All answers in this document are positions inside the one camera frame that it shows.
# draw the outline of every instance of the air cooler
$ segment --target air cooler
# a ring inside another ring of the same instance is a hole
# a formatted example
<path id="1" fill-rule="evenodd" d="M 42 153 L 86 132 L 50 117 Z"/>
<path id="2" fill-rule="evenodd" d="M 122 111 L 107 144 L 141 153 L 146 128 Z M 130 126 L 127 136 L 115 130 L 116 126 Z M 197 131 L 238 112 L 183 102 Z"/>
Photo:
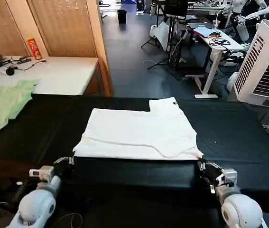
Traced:
<path id="1" fill-rule="evenodd" d="M 233 85 L 237 99 L 269 107 L 269 20 L 263 20 Z"/>

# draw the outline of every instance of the folded shirt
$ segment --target folded shirt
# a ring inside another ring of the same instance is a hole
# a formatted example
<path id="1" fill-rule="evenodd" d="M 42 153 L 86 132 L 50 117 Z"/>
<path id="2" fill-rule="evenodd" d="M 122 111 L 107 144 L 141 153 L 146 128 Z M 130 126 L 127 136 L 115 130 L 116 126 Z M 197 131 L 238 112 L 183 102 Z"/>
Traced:
<path id="1" fill-rule="evenodd" d="M 196 160 L 196 132 L 175 98 L 150 100 L 150 112 L 93 109 L 75 156 Z"/>

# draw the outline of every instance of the cup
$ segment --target cup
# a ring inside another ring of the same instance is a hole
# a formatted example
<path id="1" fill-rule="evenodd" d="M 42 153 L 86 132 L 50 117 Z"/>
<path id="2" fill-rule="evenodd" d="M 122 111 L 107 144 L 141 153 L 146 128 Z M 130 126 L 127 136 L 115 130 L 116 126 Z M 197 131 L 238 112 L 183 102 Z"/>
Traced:
<path id="1" fill-rule="evenodd" d="M 220 24 L 220 21 L 219 20 L 214 20 L 212 22 L 212 29 L 218 29 L 219 24 Z"/>

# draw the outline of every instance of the pringles can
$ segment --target pringles can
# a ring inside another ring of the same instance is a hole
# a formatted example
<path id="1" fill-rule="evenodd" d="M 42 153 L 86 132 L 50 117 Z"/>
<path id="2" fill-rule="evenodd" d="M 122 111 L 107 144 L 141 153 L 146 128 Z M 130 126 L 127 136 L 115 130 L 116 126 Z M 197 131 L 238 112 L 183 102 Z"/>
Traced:
<path id="1" fill-rule="evenodd" d="M 43 57 L 40 54 L 40 51 L 38 49 L 38 46 L 35 42 L 35 39 L 33 37 L 27 38 L 29 47 L 31 48 L 32 55 L 34 55 L 36 60 L 41 60 Z"/>

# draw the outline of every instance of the white countertop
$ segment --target white countertop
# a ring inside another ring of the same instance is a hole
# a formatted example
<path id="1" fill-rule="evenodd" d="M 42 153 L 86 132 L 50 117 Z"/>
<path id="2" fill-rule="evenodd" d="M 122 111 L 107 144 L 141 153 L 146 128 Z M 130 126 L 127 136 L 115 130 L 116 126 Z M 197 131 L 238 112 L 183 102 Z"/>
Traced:
<path id="1" fill-rule="evenodd" d="M 98 58 L 84 57 L 48 57 L 45 59 L 47 62 L 38 63 L 29 70 L 15 70 L 12 76 L 1 73 L 4 67 L 11 64 L 0 67 L 0 86 L 14 86 L 20 80 L 40 79 L 35 88 L 35 94 L 82 95 L 98 62 Z M 35 62 L 37 61 L 32 57 L 32 61 L 15 66 L 26 69 Z"/>
<path id="2" fill-rule="evenodd" d="M 235 50 L 235 51 L 242 51 L 243 50 L 243 47 L 238 44 L 236 41 L 234 41 L 231 37 L 229 37 L 228 35 L 226 35 L 224 32 L 220 31 L 220 35 L 221 37 L 220 38 L 223 38 L 227 41 L 230 42 L 229 45 L 223 45 L 224 47 L 226 47 L 228 50 Z M 220 51 L 225 51 L 226 48 L 222 47 L 221 45 L 217 45 L 217 46 L 212 46 L 209 44 L 209 41 L 214 39 L 214 38 L 204 38 L 202 36 L 200 36 L 206 43 L 209 47 L 211 47 L 213 50 L 220 50 Z"/>

